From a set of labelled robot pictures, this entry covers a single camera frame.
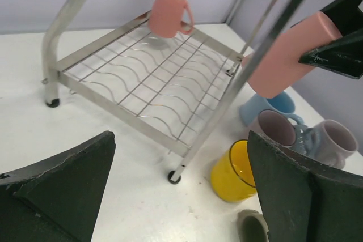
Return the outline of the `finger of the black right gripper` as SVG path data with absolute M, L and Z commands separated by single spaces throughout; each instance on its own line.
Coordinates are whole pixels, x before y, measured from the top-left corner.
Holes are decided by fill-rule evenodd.
M 327 37 L 362 36 L 362 0 L 334 0 L 315 14 L 292 25 Z
M 362 77 L 362 29 L 304 53 L 299 63 L 352 79 Z

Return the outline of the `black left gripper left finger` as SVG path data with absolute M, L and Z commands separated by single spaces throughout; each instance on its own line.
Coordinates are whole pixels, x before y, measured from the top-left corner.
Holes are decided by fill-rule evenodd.
M 1 241 L 91 241 L 115 135 L 1 174 Z

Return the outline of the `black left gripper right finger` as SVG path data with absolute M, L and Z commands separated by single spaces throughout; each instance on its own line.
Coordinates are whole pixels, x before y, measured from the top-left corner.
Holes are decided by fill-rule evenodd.
M 254 131 L 247 151 L 270 241 L 362 241 L 362 176 Z

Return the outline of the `tall pink cup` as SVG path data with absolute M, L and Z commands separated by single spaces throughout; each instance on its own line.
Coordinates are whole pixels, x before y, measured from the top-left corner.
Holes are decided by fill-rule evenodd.
M 271 99 L 314 68 L 299 63 L 300 57 L 342 37 L 333 21 L 318 11 L 278 36 L 248 79 L 260 96 Z

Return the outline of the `pink mug with handle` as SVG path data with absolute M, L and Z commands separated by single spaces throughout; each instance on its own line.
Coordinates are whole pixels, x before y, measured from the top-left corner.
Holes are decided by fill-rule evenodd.
M 184 11 L 190 19 L 189 29 L 182 23 Z M 193 31 L 194 23 L 187 0 L 155 0 L 150 11 L 148 27 L 157 36 L 173 38 L 177 32 L 189 35 Z

